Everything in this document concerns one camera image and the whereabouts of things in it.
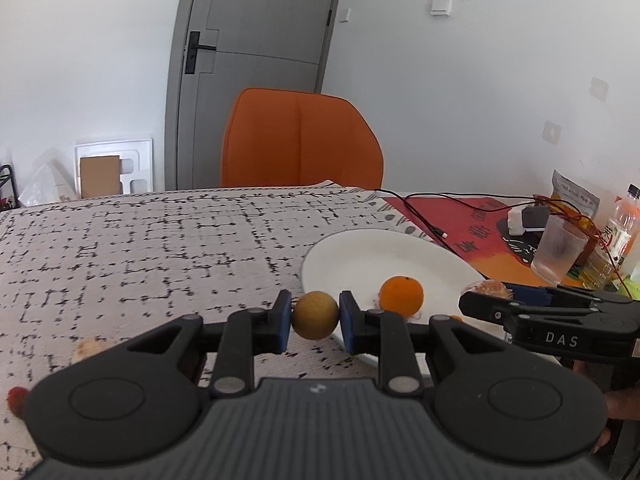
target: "door frame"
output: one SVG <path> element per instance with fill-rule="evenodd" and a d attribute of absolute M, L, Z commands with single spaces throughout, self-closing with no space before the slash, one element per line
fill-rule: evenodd
<path fill-rule="evenodd" d="M 178 107 L 191 7 L 193 0 L 178 1 L 174 36 L 171 41 L 164 112 L 164 188 L 167 191 L 178 189 Z"/>
<path fill-rule="evenodd" d="M 322 89 L 324 68 L 329 54 L 329 45 L 337 14 L 335 10 L 337 4 L 338 0 L 331 0 L 331 16 L 324 32 L 315 92 L 320 92 Z M 180 87 L 182 85 L 182 74 L 184 73 L 184 51 L 189 33 L 191 7 L 193 7 L 193 0 L 178 1 L 169 57 L 166 109 L 164 112 L 164 188 L 167 191 L 178 189 L 178 110 L 180 107 Z"/>

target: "brown ball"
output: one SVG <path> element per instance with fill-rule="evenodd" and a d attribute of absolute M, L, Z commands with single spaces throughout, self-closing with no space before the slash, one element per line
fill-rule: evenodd
<path fill-rule="evenodd" d="M 291 313 L 291 325 L 296 334 L 313 341 L 331 335 L 339 319 L 340 310 L 334 298 L 319 290 L 302 296 Z"/>

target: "screw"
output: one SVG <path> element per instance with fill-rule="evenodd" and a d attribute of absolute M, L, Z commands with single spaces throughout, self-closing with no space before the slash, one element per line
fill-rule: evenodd
<path fill-rule="evenodd" d="M 220 377 L 213 383 L 213 387 L 221 394 L 236 394 L 244 390 L 246 383 L 233 375 Z"/>
<path fill-rule="evenodd" d="M 420 381 L 408 375 L 398 375 L 389 379 L 387 385 L 390 390 L 397 394 L 410 394 L 420 388 Z"/>

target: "bottle cap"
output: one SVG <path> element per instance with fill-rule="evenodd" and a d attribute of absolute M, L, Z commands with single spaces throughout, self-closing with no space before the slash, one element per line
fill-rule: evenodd
<path fill-rule="evenodd" d="M 640 189 L 638 189 L 633 184 L 629 184 L 629 189 L 627 193 L 631 195 L 633 198 L 640 198 Z"/>

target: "light switch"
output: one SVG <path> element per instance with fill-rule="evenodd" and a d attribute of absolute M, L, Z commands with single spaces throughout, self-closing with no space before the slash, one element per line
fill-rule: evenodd
<path fill-rule="evenodd" d="M 348 22 L 350 17 L 351 9 L 340 9 L 340 11 L 338 12 L 338 21 L 341 23 Z"/>
<path fill-rule="evenodd" d="M 431 14 L 433 16 L 450 16 L 453 0 L 432 0 Z"/>

